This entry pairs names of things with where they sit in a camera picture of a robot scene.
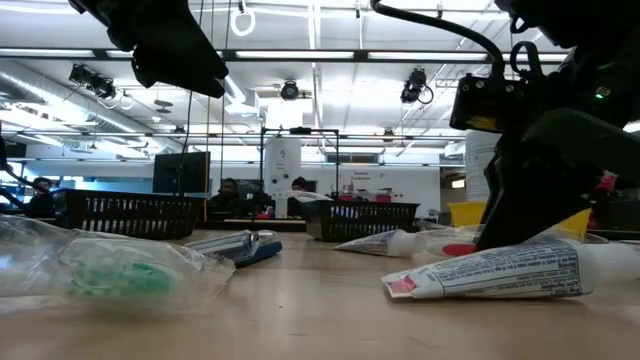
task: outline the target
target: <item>ventilation duct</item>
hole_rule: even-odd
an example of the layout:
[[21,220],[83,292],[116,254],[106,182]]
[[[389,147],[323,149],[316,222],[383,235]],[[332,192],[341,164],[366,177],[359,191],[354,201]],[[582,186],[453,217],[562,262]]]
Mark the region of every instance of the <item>ventilation duct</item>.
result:
[[[41,99],[45,104],[68,116],[81,117],[82,121],[93,120],[98,126],[117,128],[120,132],[154,132],[153,129],[139,124],[115,111],[108,110],[79,93],[69,95],[64,86],[44,78],[15,61],[3,61],[0,68],[0,83],[11,84],[30,99]],[[182,144],[173,139],[158,138],[154,141],[169,152],[182,151]]]
[[45,103],[42,97],[21,88],[4,77],[0,77],[0,102]]

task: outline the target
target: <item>label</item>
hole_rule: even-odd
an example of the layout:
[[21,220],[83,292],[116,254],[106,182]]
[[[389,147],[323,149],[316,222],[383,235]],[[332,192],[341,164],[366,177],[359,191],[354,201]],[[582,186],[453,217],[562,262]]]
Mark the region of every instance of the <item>label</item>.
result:
[[389,252],[389,240],[393,239],[393,236],[397,231],[398,230],[387,231],[367,236],[362,239],[349,241],[348,243],[336,246],[335,249],[373,255],[387,255]]
[[583,293],[577,250],[556,239],[483,251],[432,264],[405,275],[441,296],[565,297]]

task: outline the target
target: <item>wooden table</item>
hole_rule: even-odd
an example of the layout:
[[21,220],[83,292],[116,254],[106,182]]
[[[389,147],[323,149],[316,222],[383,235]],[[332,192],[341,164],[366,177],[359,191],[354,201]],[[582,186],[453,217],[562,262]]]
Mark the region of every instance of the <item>wooden table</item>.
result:
[[[194,238],[203,237],[202,232]],[[402,301],[380,277],[408,260],[281,234],[283,253],[238,270],[211,315],[73,311],[0,317],[7,360],[637,359],[640,282],[557,301]]]

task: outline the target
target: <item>ceiling camera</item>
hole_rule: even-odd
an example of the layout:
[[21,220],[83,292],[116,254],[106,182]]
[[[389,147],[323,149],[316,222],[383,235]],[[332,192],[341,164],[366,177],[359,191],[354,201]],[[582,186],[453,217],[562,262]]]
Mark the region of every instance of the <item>ceiling camera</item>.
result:
[[300,89],[298,89],[298,85],[293,80],[285,81],[282,90],[280,90],[280,96],[283,100],[295,100],[299,94]]

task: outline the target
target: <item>fluorescent light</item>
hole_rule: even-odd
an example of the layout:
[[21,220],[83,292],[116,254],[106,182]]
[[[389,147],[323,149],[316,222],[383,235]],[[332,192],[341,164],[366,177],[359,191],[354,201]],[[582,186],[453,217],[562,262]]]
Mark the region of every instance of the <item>fluorescent light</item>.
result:
[[484,61],[486,53],[464,52],[370,52],[372,60],[432,60],[432,61]]
[[540,61],[564,61],[569,54],[540,54]]
[[640,131],[640,121],[627,124],[627,126],[625,126],[623,130],[626,132]]
[[454,189],[462,189],[464,185],[464,179],[451,182],[451,187]]
[[124,52],[120,50],[107,50],[107,55],[117,59],[131,59],[133,57],[132,52]]
[[[540,59],[540,61],[548,61],[548,62],[562,62],[564,61],[564,59],[567,57],[567,54],[564,53],[550,53],[550,54],[539,54],[538,58]],[[511,59],[511,54],[502,54],[502,58],[504,59],[504,61],[510,61]],[[527,61],[527,54],[518,54],[516,55],[516,61],[519,62],[523,62],[523,61]]]
[[81,57],[92,58],[91,50],[62,50],[62,49],[16,49],[1,48],[0,56],[41,56],[41,57]]
[[18,136],[27,140],[38,141],[47,145],[62,146],[61,142],[59,142],[56,139],[50,138],[48,136],[42,136],[42,135],[36,135],[36,136],[18,135]]
[[359,140],[402,140],[405,137],[400,135],[345,135],[347,139]]
[[384,163],[384,166],[404,166],[404,167],[424,167],[425,165],[428,164],[411,164],[411,163]]
[[353,51],[236,51],[241,59],[353,59]]

